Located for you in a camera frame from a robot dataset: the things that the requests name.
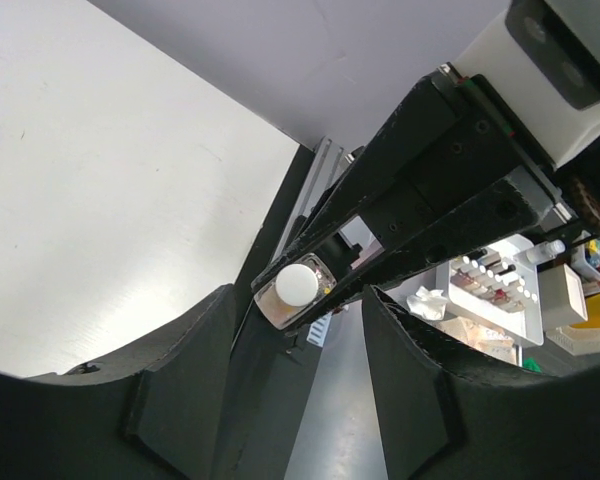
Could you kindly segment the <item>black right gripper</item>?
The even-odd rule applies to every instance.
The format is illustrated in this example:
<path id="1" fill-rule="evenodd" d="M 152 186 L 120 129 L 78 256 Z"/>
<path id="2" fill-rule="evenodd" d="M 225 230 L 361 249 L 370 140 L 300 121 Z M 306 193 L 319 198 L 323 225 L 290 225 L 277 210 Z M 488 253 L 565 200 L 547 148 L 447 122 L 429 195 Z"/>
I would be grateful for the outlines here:
<path id="1" fill-rule="evenodd" d="M 487 82 L 432 72 L 399 103 L 279 257 L 315 253 L 360 218 L 382 251 L 324 298 L 390 290 L 450 259 L 536 226 L 560 197 L 537 142 Z"/>

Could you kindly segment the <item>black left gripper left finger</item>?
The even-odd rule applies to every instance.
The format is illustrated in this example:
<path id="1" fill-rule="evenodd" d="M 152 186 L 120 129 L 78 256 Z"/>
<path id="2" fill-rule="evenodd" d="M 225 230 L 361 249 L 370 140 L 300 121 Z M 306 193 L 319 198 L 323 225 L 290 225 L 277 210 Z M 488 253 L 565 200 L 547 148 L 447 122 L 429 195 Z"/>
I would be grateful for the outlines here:
<path id="1" fill-rule="evenodd" d="M 0 479 L 207 479 L 236 318 L 224 285 L 69 372 L 0 373 Z"/>

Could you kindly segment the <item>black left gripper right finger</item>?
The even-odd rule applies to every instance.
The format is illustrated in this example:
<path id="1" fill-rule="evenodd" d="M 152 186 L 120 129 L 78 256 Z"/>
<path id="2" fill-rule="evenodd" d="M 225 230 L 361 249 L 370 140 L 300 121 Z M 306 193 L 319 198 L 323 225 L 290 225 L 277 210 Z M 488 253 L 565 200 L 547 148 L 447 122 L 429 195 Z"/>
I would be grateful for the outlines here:
<path id="1" fill-rule="evenodd" d="M 600 479 L 600 364 L 566 376 L 488 356 L 363 293 L 392 479 Z"/>

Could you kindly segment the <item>clear nail polish bottle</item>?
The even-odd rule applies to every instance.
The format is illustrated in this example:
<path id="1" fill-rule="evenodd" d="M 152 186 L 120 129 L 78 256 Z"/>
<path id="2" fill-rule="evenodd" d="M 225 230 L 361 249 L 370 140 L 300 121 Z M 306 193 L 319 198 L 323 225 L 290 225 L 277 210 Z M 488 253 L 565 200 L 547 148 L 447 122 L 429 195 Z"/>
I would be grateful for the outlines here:
<path id="1" fill-rule="evenodd" d="M 254 294 L 254 301 L 273 327 L 284 330 L 336 285 L 337 279 L 327 265 L 309 253 L 282 268 Z"/>

